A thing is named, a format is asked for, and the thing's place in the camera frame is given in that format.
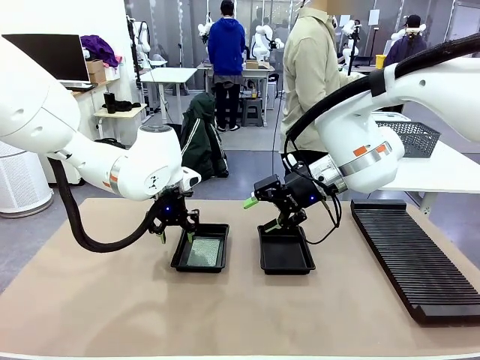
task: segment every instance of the black monitor screen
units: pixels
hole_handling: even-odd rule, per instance
[[[35,60],[57,80],[89,82],[80,36],[66,34],[3,34],[3,38]]]

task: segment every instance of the person in beige shirt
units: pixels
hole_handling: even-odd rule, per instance
[[[316,103],[340,87],[356,80],[338,70],[335,30],[332,16],[326,13],[327,0],[312,0],[298,12],[298,19],[285,46],[283,81],[286,104],[280,126],[280,154],[284,154],[286,132]],[[297,160],[312,164],[327,155],[314,124],[310,124],[287,148]]]

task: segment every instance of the black cap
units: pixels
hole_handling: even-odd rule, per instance
[[[418,15],[410,15],[406,19],[405,26],[407,28],[419,28],[422,24],[422,18]]]

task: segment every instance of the green jacket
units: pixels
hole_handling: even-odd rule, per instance
[[[202,180],[228,176],[227,156],[215,129],[215,98],[198,94],[183,114],[181,130],[182,166],[197,171]]]

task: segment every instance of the yellow bin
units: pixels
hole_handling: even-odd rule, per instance
[[[377,55],[375,68],[383,69],[383,64],[385,63],[385,59],[387,59],[386,55]]]

